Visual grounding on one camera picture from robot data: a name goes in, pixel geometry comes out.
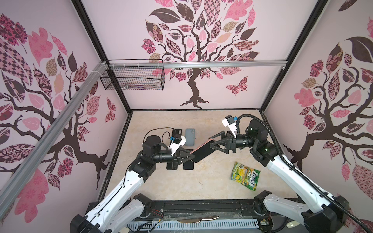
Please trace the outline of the black phone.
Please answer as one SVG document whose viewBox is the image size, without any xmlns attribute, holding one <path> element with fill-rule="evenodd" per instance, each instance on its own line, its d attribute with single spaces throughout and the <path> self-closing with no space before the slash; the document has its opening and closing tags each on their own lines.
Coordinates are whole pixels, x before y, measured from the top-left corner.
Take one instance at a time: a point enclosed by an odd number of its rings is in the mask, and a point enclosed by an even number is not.
<svg viewBox="0 0 373 233">
<path fill-rule="evenodd" d="M 194 163 L 198 163 L 201 160 L 205 159 L 211 155 L 216 149 L 211 148 L 210 144 L 215 142 L 213 139 L 209 139 L 206 143 L 200 147 L 194 149 L 190 154 L 194 155 L 194 158 L 191 159 Z"/>
<path fill-rule="evenodd" d="M 186 161 L 183 164 L 183 170 L 194 170 L 194 162 L 193 161 Z"/>
</svg>

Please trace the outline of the black phone case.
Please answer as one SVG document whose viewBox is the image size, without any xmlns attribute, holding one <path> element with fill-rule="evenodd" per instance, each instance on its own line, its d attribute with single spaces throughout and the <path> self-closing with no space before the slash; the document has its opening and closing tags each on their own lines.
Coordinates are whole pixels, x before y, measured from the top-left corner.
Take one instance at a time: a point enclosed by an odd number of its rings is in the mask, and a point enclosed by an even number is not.
<svg viewBox="0 0 373 233">
<path fill-rule="evenodd" d="M 180 128 L 173 129 L 172 130 L 172 135 L 176 135 L 176 134 L 181 135 L 182 134 L 182 129 L 180 129 Z"/>
</svg>

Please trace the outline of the light blue phone case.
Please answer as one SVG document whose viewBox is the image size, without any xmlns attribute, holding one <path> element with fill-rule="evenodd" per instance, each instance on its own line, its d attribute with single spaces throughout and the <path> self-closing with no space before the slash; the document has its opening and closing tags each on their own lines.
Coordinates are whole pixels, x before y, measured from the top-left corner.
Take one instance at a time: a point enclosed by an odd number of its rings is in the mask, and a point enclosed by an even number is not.
<svg viewBox="0 0 373 233">
<path fill-rule="evenodd" d="M 195 129 L 194 128 L 187 128 L 185 131 L 185 138 L 186 138 L 186 143 L 185 145 L 188 147 L 192 147 L 195 145 Z"/>
</svg>

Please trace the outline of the black smartphone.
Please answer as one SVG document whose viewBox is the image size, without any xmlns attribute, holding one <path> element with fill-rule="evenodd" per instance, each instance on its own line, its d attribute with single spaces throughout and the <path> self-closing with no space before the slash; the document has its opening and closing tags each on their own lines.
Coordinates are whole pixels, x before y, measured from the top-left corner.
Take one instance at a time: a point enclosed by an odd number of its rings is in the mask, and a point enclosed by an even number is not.
<svg viewBox="0 0 373 233">
<path fill-rule="evenodd" d="M 175 163 L 167 163 L 166 169 L 167 170 L 177 170 L 178 169 L 178 165 L 175 164 Z"/>
</svg>

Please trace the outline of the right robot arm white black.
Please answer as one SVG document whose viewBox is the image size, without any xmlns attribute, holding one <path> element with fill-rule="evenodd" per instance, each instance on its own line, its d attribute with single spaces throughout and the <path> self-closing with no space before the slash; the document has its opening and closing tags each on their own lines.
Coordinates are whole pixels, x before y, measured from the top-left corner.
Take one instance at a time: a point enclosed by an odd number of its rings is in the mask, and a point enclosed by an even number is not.
<svg viewBox="0 0 373 233">
<path fill-rule="evenodd" d="M 291 165 L 279 148 L 267 140 L 270 130 L 263 121 L 251 120 L 244 134 L 238 132 L 236 117 L 227 116 L 222 123 L 229 131 L 220 132 L 221 139 L 211 143 L 211 148 L 226 154 L 250 148 L 252 157 L 280 177 L 303 201 L 296 203 L 263 191 L 254 202 L 259 212 L 281 214 L 305 226 L 310 233 L 336 233 L 345 225 L 349 202 L 342 196 L 333 197 Z"/>
</svg>

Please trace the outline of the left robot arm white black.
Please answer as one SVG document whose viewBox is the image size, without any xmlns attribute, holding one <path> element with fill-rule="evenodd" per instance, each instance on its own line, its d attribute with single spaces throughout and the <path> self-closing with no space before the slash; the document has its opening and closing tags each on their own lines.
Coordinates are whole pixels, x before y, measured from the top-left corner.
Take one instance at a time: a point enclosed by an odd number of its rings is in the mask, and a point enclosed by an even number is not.
<svg viewBox="0 0 373 233">
<path fill-rule="evenodd" d="M 127 168 L 117 186 L 84 216 L 77 215 L 70 223 L 71 233 L 118 233 L 140 216 L 148 216 L 151 200 L 143 195 L 130 197 L 153 174 L 157 163 L 181 165 L 194 158 L 183 148 L 186 138 L 171 136 L 166 146 L 161 138 L 152 135 L 142 144 L 142 150 Z"/>
</svg>

